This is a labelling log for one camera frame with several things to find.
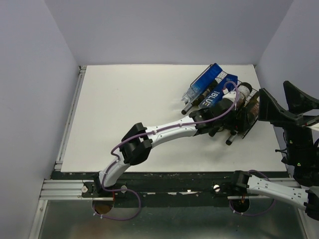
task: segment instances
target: white table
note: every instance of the white table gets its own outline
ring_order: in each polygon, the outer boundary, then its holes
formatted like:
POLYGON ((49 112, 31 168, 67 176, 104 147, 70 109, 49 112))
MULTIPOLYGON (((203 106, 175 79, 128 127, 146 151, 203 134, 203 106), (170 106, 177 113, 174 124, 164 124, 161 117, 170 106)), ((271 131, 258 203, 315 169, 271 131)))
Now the white table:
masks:
MULTIPOLYGON (((253 88, 260 85, 252 65, 221 65, 253 88)), ((62 155, 62 172, 96 172, 113 160, 111 149, 138 122, 161 125, 183 117, 180 101, 207 65, 88 66, 62 155)), ((181 138, 151 150, 130 172, 285 171, 273 127, 257 122, 246 138, 225 144, 229 132, 181 138)))

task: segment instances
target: bolt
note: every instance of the bolt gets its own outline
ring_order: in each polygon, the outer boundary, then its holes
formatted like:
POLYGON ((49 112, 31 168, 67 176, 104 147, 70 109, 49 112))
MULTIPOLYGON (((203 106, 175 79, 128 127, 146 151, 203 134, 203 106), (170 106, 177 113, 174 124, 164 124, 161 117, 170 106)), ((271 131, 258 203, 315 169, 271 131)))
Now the bolt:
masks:
POLYGON ((82 188, 81 188, 81 192, 82 193, 86 193, 88 191, 88 188, 86 187, 86 186, 83 186, 82 188))
POLYGON ((125 185, 123 185, 123 186, 121 187, 121 192, 122 192, 122 193, 126 193, 126 190, 127 190, 127 187, 126 187, 125 185))
POLYGON ((220 191, 220 187, 219 187, 219 185, 217 185, 217 184, 214 185, 213 189, 214 189, 214 191, 215 191, 216 193, 218 193, 218 192, 220 191))

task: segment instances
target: metal floor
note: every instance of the metal floor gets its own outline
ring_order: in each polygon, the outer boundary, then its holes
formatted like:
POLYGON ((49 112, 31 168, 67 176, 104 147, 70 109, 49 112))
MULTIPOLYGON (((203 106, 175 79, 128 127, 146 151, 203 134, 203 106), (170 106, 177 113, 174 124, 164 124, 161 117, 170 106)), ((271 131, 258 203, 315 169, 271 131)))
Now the metal floor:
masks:
MULTIPOLYGON (((270 199, 251 200, 250 213, 260 212, 270 199)), ((117 217, 136 209, 113 209, 117 217)), ((304 228, 297 210, 277 202, 260 217, 242 217, 229 208, 143 208, 126 222, 93 216, 89 201, 49 201, 41 239, 303 239, 304 228)))

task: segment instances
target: white wall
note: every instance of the white wall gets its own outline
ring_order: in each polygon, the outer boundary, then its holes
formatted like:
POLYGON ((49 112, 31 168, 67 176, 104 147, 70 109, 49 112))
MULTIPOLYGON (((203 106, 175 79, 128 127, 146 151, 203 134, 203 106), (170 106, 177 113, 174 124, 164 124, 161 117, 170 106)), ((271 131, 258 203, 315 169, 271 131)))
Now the white wall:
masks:
POLYGON ((292 0, 46 0, 80 65, 257 64, 292 0))
POLYGON ((78 67, 43 0, 2 0, 0 33, 0 238, 25 239, 78 67))
MULTIPOLYGON (((294 0, 256 67, 260 85, 267 88, 285 108, 285 80, 319 98, 318 9, 318 0, 294 0)), ((281 147, 284 148, 282 130, 277 128, 275 131, 281 147)), ((319 134, 314 134, 314 139, 318 137, 319 134)), ((319 222, 306 217, 306 224, 310 238, 319 238, 319 222)))

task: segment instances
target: wire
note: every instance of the wire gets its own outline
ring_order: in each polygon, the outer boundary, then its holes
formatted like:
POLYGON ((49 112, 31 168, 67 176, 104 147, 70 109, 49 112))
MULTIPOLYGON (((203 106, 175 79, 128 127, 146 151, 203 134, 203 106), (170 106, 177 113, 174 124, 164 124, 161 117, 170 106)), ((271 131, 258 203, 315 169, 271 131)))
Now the wire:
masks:
MULTIPOLYGON (((167 129, 170 129, 170 128, 182 127, 182 126, 186 126, 186 125, 196 125, 196 124, 201 124, 201 123, 213 122, 213 121, 218 120, 218 119, 224 117, 225 115, 227 115, 227 114, 235 107, 237 101, 239 100, 239 91, 238 91, 237 85, 236 85, 234 82, 232 82, 232 81, 227 81, 227 82, 225 83, 225 85, 224 85, 224 89, 226 88, 226 85, 228 85, 228 84, 234 85, 235 91, 236 91, 236 98, 235 98, 233 104, 230 106, 230 108, 229 108, 228 110, 226 110, 224 113, 222 113, 221 115, 216 116, 216 117, 211 118, 211 119, 208 119, 208 120, 203 120, 203 121, 198 121, 198 122, 181 123, 181 124, 174 124, 174 125, 170 125, 170 126, 166 126, 166 127, 157 129, 156 131, 150 131, 150 132, 140 133, 140 134, 134 135, 134 136, 132 136, 132 137, 129 137, 129 138, 125 139, 124 141, 122 141, 121 143, 119 143, 118 145, 116 145, 116 146, 111 150, 111 155, 115 156, 116 159, 109 165, 109 167, 108 167, 108 168, 106 169, 106 171, 105 171, 105 174, 104 174, 103 179, 102 179, 102 182, 101 182, 101 184, 102 184, 102 189, 103 189, 104 191, 106 191, 106 192, 120 192, 120 191, 122 191, 122 189, 107 189, 107 188, 104 186, 104 181, 105 181, 106 176, 107 176, 108 172, 110 171, 110 169, 120 160, 120 156, 115 153, 115 150, 117 150, 117 149, 118 149, 119 147, 121 147, 123 144, 125 144, 125 143, 131 141, 132 139, 139 138, 139 137, 144 137, 144 136, 146 136, 146 135, 148 135, 148 134, 156 134, 156 133, 158 133, 158 132, 161 132, 161 131, 164 131, 164 130, 167 130, 167 129)), ((98 213, 96 212, 95 208, 93 207, 93 209, 94 209, 94 211, 95 211, 95 214, 98 215, 98 216, 100 216, 100 217, 102 217, 102 218, 112 219, 112 220, 116 220, 116 221, 127 221, 127 220, 130 220, 130 219, 136 217, 136 216, 140 213, 140 211, 141 211, 141 209, 142 209, 142 207, 141 207, 141 198, 140 198, 140 196, 138 195, 137 192, 135 192, 135 191, 133 191, 133 190, 131 190, 131 189, 126 189, 126 191, 133 193, 133 194, 137 197, 138 202, 139 202, 139 207, 138 207, 137 212, 136 212, 135 214, 133 214, 131 217, 128 217, 128 218, 115 218, 115 217, 109 217, 109 216, 101 215, 101 214, 98 214, 98 213)))
MULTIPOLYGON (((249 173, 258 173, 259 175, 263 176, 265 179, 267 179, 268 181, 270 181, 270 179, 265 175, 263 174, 262 172, 259 172, 257 170, 249 170, 248 171, 249 173)), ((238 215, 241 215, 241 216, 246 216, 246 217, 257 217, 257 216, 261 216, 261 215, 264 215, 265 213, 269 212, 274 206, 276 205, 276 200, 274 199, 272 204, 269 206, 269 208, 267 208, 265 211, 263 212, 260 212, 260 213, 255 213, 255 214, 249 214, 249 213, 240 213, 238 211, 236 211, 234 209, 234 204, 233 204, 233 201, 232 200, 229 200, 229 207, 231 209, 231 211, 235 214, 238 214, 238 215)))

